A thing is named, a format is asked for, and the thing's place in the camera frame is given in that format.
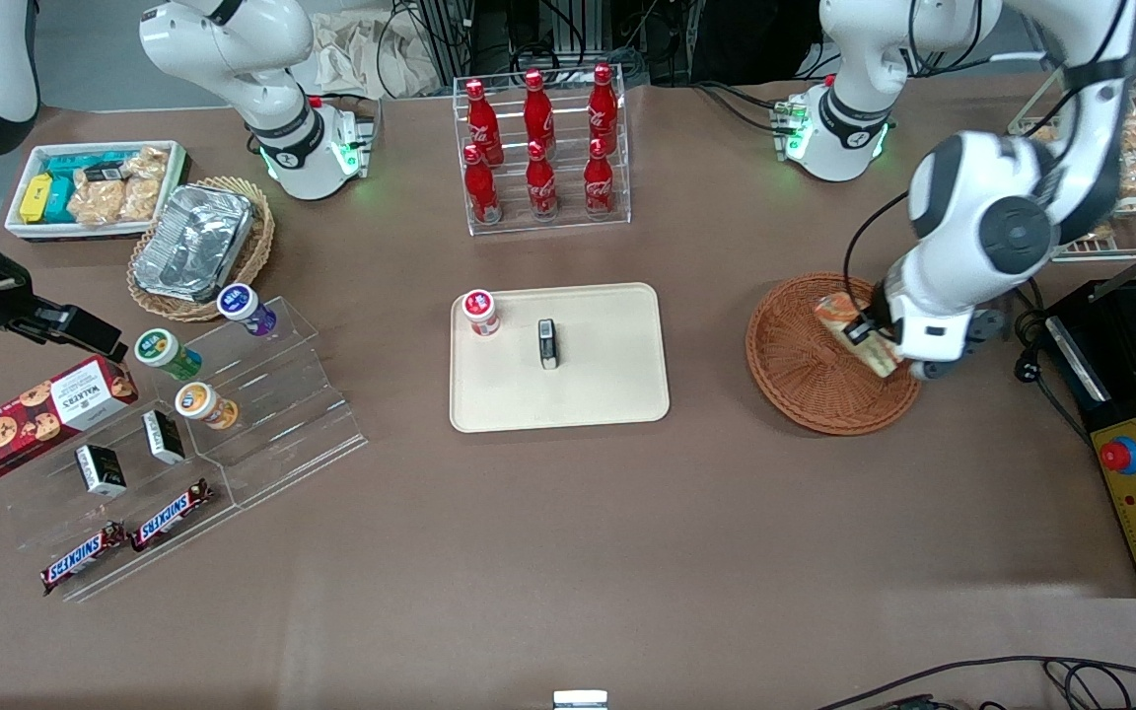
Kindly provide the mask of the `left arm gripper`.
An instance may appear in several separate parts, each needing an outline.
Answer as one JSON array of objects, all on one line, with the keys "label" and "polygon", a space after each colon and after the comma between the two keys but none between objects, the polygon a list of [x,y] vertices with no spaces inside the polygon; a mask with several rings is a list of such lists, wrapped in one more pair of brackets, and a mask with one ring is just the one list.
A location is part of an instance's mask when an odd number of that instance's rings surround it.
[{"label": "left arm gripper", "polygon": [[[912,361],[952,364],[964,354],[974,304],[928,303],[901,286],[888,287],[888,309],[897,339],[897,354]],[[891,346],[891,333],[862,314],[846,324],[849,346],[880,343]]]}]

